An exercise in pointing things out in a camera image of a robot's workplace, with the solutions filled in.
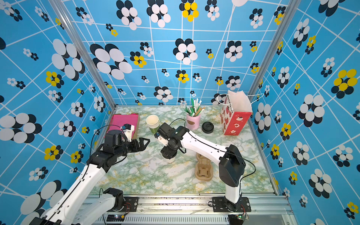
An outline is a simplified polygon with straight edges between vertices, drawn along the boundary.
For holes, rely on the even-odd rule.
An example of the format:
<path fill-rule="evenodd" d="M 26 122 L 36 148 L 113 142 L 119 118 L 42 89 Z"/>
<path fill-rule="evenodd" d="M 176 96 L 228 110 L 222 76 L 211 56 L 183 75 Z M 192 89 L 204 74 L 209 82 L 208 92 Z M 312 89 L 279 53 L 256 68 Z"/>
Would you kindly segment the black cup lid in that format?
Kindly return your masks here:
<path fill-rule="evenodd" d="M 172 149 L 169 146 L 164 146 L 160 152 L 163 158 L 173 159 L 176 157 L 177 151 L 178 151 L 177 149 Z"/>

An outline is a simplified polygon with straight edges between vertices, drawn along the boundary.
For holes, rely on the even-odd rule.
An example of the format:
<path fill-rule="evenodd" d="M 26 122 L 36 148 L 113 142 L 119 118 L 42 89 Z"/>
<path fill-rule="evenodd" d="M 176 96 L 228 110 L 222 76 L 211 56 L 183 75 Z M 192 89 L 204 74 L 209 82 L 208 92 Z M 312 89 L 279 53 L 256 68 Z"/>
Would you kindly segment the white paper cup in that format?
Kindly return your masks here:
<path fill-rule="evenodd" d="M 173 157 L 173 158 L 170 158 L 170 159 L 165 158 L 165 161 L 168 164 L 172 164 L 175 161 L 175 159 L 176 159 L 176 157 Z"/>

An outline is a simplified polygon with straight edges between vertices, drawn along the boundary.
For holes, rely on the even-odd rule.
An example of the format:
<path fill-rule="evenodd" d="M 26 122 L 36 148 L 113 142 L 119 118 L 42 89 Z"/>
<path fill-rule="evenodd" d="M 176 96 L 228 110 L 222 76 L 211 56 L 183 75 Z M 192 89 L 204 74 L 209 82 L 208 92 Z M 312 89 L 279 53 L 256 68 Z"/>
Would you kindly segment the red paper gift bag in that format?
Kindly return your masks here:
<path fill-rule="evenodd" d="M 228 91 L 220 119 L 225 136 L 238 136 L 252 114 L 252 106 L 244 91 Z"/>

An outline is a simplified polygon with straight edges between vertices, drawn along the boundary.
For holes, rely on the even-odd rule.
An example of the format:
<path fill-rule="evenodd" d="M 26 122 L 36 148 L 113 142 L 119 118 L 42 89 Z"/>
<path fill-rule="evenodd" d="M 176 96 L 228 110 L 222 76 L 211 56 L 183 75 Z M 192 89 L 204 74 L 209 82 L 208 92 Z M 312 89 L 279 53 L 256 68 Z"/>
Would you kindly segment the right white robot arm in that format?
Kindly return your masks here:
<path fill-rule="evenodd" d="M 229 211 L 235 212 L 241 206 L 241 179 L 244 175 L 246 163 L 238 148 L 228 147 L 208 141 L 193 133 L 186 127 L 177 129 L 163 123 L 154 137 L 164 145 L 162 157 L 167 163 L 172 163 L 179 150 L 194 151 L 219 167 L 219 177 L 226 185 L 225 205 Z"/>

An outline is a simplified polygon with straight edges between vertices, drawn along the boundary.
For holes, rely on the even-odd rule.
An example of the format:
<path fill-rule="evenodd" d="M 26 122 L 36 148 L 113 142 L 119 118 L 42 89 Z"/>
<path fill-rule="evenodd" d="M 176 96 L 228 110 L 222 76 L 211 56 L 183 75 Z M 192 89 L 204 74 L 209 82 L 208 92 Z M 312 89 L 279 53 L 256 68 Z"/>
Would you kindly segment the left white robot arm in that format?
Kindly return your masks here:
<path fill-rule="evenodd" d="M 150 140 L 148 138 L 127 138 L 121 130 L 111 130 L 105 135 L 105 142 L 90 156 L 80 176 L 54 207 L 44 216 L 35 217 L 31 225 L 91 225 L 107 212 L 118 212 L 124 219 L 136 208 L 133 201 L 127 202 L 123 191 L 108 188 L 100 198 L 81 210 L 94 186 L 103 178 L 119 157 L 129 153 L 143 152 Z"/>

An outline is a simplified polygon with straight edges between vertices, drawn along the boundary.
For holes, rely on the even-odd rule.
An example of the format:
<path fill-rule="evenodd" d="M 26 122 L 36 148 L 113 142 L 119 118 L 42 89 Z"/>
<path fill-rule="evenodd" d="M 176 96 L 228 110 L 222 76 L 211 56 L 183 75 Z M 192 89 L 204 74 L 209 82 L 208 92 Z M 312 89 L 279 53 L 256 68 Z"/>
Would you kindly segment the pink straw holder cup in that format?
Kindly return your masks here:
<path fill-rule="evenodd" d="M 201 116 L 190 116 L 190 115 L 186 115 L 186 128 L 188 128 L 189 130 L 195 130 L 198 129 L 200 126 L 200 118 Z"/>

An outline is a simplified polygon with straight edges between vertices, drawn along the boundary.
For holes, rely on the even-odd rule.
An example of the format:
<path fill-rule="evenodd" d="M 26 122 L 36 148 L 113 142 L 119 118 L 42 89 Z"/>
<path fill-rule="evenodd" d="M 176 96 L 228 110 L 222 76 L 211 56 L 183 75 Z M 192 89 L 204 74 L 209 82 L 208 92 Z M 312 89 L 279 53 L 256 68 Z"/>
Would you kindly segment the stack of paper cups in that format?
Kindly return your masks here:
<path fill-rule="evenodd" d="M 159 126 L 160 126 L 160 121 L 158 116 L 156 115 L 150 115 L 146 118 L 146 124 L 149 127 L 151 133 L 154 135 L 157 133 Z"/>

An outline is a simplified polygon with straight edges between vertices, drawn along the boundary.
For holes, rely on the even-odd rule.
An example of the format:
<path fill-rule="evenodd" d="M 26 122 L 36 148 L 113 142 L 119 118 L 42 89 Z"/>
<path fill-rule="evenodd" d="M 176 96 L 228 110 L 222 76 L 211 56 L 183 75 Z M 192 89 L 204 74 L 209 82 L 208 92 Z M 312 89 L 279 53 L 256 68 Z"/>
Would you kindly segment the pink napkin stack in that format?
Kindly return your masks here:
<path fill-rule="evenodd" d="M 130 124 L 135 127 L 132 132 L 132 139 L 137 138 L 137 130 L 140 123 L 140 116 L 137 113 L 133 114 L 114 114 L 110 120 L 110 126 L 107 128 L 107 132 L 110 130 L 120 129 L 119 127 L 125 124 Z"/>

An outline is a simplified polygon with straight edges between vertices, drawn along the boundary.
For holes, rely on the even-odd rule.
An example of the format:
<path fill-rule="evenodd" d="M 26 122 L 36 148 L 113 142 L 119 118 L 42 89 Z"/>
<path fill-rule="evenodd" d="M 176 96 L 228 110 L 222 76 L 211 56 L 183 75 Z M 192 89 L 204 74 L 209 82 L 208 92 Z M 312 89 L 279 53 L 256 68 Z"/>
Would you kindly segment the black lid stack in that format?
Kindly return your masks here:
<path fill-rule="evenodd" d="M 205 134 L 210 134 L 214 131 L 214 125 L 212 122 L 206 121 L 202 124 L 202 131 Z"/>

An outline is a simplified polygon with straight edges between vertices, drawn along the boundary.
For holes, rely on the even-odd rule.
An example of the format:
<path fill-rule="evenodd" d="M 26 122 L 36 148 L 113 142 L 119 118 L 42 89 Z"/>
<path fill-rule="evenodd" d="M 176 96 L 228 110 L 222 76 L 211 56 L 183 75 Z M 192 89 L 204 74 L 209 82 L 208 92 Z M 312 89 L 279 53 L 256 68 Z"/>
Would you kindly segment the brown cardboard cup carrier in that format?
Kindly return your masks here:
<path fill-rule="evenodd" d="M 195 176 L 198 180 L 203 182 L 209 182 L 213 178 L 213 166 L 212 161 L 203 155 L 196 154 L 197 163 L 195 166 Z"/>

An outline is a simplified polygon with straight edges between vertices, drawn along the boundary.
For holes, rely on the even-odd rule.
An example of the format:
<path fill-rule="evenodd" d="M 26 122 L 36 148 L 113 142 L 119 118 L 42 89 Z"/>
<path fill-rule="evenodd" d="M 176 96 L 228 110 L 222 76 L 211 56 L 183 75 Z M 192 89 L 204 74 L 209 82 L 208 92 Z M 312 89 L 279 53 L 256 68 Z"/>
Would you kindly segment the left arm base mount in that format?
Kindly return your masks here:
<path fill-rule="evenodd" d="M 138 201 L 138 197 L 125 196 L 122 200 L 116 200 L 115 205 L 111 209 L 107 210 L 107 212 L 136 212 Z"/>

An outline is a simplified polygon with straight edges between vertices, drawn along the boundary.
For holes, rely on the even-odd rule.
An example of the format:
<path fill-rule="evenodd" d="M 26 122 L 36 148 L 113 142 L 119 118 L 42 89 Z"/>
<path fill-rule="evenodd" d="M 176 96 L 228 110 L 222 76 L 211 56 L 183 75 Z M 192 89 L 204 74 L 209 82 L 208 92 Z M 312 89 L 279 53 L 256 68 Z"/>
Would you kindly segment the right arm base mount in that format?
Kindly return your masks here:
<path fill-rule="evenodd" d="M 247 197 L 240 197 L 237 203 L 233 203 L 225 197 L 213 197 L 211 201 L 214 212 L 247 213 L 252 211 Z"/>

